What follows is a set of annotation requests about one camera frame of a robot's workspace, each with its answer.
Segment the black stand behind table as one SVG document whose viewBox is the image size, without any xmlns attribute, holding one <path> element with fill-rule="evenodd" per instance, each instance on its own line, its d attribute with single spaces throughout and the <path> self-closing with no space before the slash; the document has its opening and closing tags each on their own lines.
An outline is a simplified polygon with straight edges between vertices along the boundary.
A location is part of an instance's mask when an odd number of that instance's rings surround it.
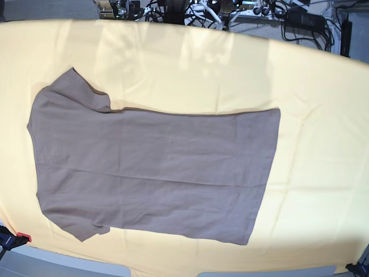
<svg viewBox="0 0 369 277">
<path fill-rule="evenodd" d="M 166 0 L 166 11 L 163 21 L 167 24 L 185 24 L 185 12 L 189 4 L 187 0 Z"/>
</svg>

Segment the black red clamp left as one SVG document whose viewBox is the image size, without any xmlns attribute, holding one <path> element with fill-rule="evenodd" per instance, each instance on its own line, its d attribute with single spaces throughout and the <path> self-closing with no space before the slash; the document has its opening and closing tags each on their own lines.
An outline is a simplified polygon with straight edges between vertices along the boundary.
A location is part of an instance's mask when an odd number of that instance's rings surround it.
<svg viewBox="0 0 369 277">
<path fill-rule="evenodd" d="M 0 229 L 0 242 L 2 248 L 0 259 L 3 258 L 7 251 L 11 251 L 13 248 L 32 242 L 31 236 L 27 234 L 17 233 L 14 235 L 5 226 L 1 226 Z"/>
</svg>

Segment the black post right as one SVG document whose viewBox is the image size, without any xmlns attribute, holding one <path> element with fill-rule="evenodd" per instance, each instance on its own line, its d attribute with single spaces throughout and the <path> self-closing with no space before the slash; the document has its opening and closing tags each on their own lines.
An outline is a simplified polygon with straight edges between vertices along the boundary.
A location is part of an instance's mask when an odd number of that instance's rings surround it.
<svg viewBox="0 0 369 277">
<path fill-rule="evenodd" d="M 349 58 L 352 37 L 352 22 L 349 20 L 349 14 L 341 24 L 341 47 L 340 55 Z"/>
</svg>

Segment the brown T-shirt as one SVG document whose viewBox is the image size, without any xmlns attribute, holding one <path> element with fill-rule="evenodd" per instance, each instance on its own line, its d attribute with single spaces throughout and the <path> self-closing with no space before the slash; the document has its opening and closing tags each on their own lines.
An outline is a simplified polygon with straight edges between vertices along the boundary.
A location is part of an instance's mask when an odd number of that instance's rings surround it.
<svg viewBox="0 0 369 277">
<path fill-rule="evenodd" d="M 70 69 L 29 118 L 41 211 L 80 241 L 114 227 L 246 245 L 280 117 L 114 111 Z"/>
</svg>

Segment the black clamp right corner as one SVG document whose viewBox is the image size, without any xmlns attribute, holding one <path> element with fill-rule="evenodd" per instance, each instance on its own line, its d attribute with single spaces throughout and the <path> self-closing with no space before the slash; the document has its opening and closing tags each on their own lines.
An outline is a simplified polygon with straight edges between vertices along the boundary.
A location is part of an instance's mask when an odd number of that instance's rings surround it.
<svg viewBox="0 0 369 277">
<path fill-rule="evenodd" d="M 369 269 L 368 263 L 366 263 L 367 259 L 368 255 L 362 261 L 358 261 L 356 264 L 347 264 L 345 268 L 354 276 L 368 277 Z"/>
</svg>

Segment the black power adapter box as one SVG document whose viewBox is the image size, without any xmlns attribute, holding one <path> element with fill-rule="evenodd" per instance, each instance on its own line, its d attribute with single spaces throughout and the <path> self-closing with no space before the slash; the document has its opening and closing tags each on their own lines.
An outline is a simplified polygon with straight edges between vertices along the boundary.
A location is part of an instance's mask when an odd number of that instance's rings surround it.
<svg viewBox="0 0 369 277">
<path fill-rule="evenodd" d="M 326 27 L 326 19 L 323 16 L 295 9 L 287 11 L 284 23 L 292 28 L 313 32 L 323 32 Z"/>
</svg>

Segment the white power strip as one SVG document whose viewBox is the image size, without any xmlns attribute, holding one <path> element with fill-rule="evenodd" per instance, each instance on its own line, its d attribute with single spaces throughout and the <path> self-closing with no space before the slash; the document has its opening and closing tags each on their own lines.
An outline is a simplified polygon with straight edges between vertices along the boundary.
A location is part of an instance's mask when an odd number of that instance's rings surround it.
<svg viewBox="0 0 369 277">
<path fill-rule="evenodd" d="M 186 11 L 202 16 L 268 16 L 283 1 L 190 1 Z"/>
</svg>

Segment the yellow tablecloth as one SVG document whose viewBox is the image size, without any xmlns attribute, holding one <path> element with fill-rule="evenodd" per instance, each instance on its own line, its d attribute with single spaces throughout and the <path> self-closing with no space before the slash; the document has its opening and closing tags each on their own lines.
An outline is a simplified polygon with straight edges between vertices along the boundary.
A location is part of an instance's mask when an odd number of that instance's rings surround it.
<svg viewBox="0 0 369 277">
<path fill-rule="evenodd" d="M 42 214 L 27 123 L 36 94 L 75 68 L 113 108 L 181 114 L 281 111 L 278 146 L 246 246 L 112 229 L 80 242 Z M 172 24 L 1 24 L 1 221 L 31 245 L 197 276 L 334 265 L 368 245 L 368 65 L 295 44 Z"/>
</svg>

